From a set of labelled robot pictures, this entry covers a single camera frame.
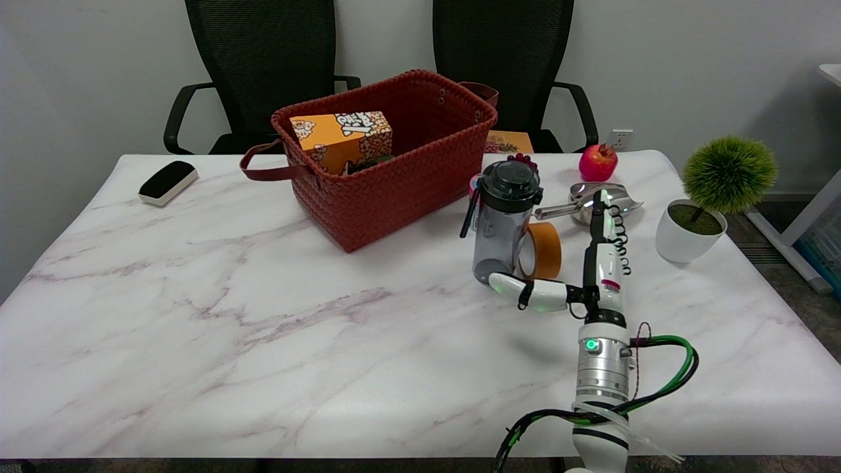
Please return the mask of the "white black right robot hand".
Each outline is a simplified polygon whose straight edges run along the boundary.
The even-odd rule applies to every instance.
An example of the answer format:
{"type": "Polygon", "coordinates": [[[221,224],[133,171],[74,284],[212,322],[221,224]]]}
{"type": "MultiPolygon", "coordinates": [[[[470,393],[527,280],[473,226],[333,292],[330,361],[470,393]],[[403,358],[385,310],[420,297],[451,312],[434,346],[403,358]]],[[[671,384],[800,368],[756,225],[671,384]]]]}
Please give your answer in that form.
{"type": "Polygon", "coordinates": [[[627,234],[621,210],[608,191],[597,191],[591,201],[591,244],[583,259],[583,285],[547,279],[521,279],[510,273],[492,273],[489,286],[517,304],[518,309],[541,313],[585,306],[586,323],[612,323],[626,327],[622,279],[630,275],[627,234]]]}

